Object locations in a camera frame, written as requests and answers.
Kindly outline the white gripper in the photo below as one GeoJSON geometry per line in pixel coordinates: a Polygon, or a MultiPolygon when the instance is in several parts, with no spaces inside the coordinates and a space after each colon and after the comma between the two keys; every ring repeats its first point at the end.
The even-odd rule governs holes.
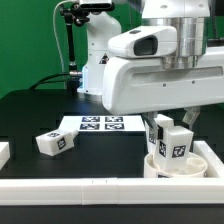
{"type": "Polygon", "coordinates": [[[115,115],[147,112],[154,140],[163,138],[163,128],[153,111],[185,108],[182,121],[191,130],[199,106],[224,102],[224,47],[209,47],[192,69],[165,70],[158,58],[113,57],[104,70],[102,102],[115,115]]]}

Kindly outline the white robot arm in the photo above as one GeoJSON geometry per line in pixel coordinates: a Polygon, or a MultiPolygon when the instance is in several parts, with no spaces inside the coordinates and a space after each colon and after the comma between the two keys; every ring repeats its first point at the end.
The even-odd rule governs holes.
{"type": "Polygon", "coordinates": [[[210,0],[133,0],[142,25],[125,33],[107,3],[81,0],[90,13],[82,92],[115,115],[184,108],[192,124],[202,105],[224,103],[224,46],[206,38],[210,0]]]}

